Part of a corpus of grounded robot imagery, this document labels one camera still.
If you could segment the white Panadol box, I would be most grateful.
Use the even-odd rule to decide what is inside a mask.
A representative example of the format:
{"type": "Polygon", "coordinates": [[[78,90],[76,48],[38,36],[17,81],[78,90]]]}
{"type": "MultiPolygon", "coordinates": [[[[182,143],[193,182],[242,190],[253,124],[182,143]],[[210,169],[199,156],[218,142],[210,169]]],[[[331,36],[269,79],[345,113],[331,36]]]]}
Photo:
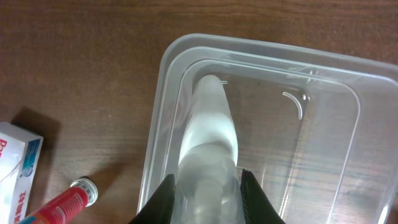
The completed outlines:
{"type": "Polygon", "coordinates": [[[1,223],[19,223],[27,210],[43,137],[1,123],[1,223]]]}

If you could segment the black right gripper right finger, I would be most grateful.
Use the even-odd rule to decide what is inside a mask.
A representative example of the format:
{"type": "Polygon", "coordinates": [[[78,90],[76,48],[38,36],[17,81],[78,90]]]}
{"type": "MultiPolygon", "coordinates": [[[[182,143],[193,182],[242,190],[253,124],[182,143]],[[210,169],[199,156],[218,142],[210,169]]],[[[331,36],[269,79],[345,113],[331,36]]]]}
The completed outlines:
{"type": "Polygon", "coordinates": [[[242,171],[240,191],[246,224],[285,224],[249,170],[242,171]]]}

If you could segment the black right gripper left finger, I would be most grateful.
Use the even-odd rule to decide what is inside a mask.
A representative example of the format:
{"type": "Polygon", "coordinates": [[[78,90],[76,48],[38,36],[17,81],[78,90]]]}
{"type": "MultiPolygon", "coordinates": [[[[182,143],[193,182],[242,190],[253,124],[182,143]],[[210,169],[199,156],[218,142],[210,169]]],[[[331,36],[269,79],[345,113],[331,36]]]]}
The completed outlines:
{"type": "Polygon", "coordinates": [[[175,176],[169,174],[129,224],[170,224],[175,200],[175,176]]]}

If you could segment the frosted white plastic bottle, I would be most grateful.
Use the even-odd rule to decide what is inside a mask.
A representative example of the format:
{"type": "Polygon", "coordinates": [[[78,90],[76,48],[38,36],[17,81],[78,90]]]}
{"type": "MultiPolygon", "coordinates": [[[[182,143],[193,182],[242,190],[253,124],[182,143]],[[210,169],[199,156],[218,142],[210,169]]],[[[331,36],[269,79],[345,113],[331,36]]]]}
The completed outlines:
{"type": "Polygon", "coordinates": [[[193,92],[178,162],[172,223],[244,223],[238,140],[221,80],[207,75],[193,92]]]}

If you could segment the orange effervescent tablet tube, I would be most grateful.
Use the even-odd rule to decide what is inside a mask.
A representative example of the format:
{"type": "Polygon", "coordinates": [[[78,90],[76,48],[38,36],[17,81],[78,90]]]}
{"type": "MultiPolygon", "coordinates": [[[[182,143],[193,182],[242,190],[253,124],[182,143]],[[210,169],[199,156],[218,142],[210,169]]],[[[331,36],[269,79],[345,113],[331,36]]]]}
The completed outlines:
{"type": "Polygon", "coordinates": [[[69,189],[31,213],[19,224],[66,224],[98,199],[98,188],[88,178],[74,180],[69,189]]]}

